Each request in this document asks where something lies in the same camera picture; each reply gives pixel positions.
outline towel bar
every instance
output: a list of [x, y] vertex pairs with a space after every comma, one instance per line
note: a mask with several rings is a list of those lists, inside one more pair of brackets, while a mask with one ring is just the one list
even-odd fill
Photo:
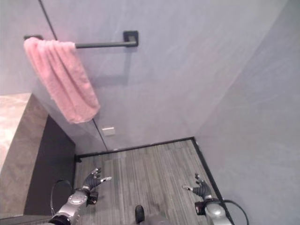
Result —
[[[41, 35], [26, 35], [24, 40], [36, 37], [43, 40]], [[139, 45], [139, 33], [137, 30], [126, 30], [123, 32], [124, 42], [111, 42], [111, 43], [87, 43], [75, 44], [76, 48], [105, 48], [105, 47], [137, 47]]]

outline wall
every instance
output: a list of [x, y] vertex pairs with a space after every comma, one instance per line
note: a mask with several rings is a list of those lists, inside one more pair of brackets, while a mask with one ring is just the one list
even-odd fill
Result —
[[[0, 3], [0, 94], [32, 90], [77, 153], [105, 150], [91, 122], [64, 120], [24, 56], [24, 34], [53, 38], [38, 1]], [[78, 50], [102, 106], [95, 121], [116, 127], [109, 149], [196, 135], [222, 194], [252, 224], [297, 223], [298, 1], [43, 3], [61, 41], [140, 32], [137, 49]]]
[[102, 106], [95, 121], [101, 128], [116, 128], [105, 142], [117, 149], [194, 135], [285, 1], [44, 4], [61, 41], [120, 41], [124, 30], [139, 30], [137, 49], [78, 50]]
[[299, 12], [287, 3], [196, 136], [223, 197], [252, 225], [300, 221]]
[[0, 1], [0, 95], [33, 92], [50, 115], [74, 140], [77, 153], [103, 151], [105, 147], [92, 122], [70, 125], [38, 80], [23, 49], [23, 36], [53, 35], [38, 0]]

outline towel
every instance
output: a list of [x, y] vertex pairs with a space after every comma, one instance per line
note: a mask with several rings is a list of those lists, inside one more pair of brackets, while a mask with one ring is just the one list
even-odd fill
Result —
[[70, 123], [91, 120], [100, 105], [72, 42], [31, 37], [24, 48], [40, 81]]

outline robotic arm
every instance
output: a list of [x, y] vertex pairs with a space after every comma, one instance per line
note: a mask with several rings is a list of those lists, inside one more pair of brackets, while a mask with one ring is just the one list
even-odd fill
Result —
[[196, 184], [199, 185], [198, 187], [187, 185], [183, 185], [182, 187], [188, 191], [192, 191], [203, 199], [203, 202], [195, 202], [197, 215], [205, 215], [209, 225], [232, 225], [226, 217], [224, 208], [216, 203], [218, 199], [212, 198], [208, 184], [197, 173], [195, 174], [195, 178]]
[[98, 192], [92, 191], [101, 183], [111, 180], [112, 177], [100, 179], [101, 168], [93, 170], [83, 182], [82, 188], [75, 190], [67, 203], [52, 217], [47, 225], [75, 225], [80, 218], [82, 208], [95, 205], [98, 200]]

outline floor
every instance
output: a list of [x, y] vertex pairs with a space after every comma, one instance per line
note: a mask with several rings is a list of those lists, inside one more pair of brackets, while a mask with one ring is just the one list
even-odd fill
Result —
[[194, 209], [201, 198], [181, 187], [194, 186], [195, 173], [210, 185], [190, 140], [83, 158], [77, 164], [75, 186], [98, 166], [102, 177], [112, 180], [98, 187], [98, 203], [82, 212], [79, 225], [133, 225], [137, 204], [146, 216], [161, 214], [175, 225], [207, 225]]

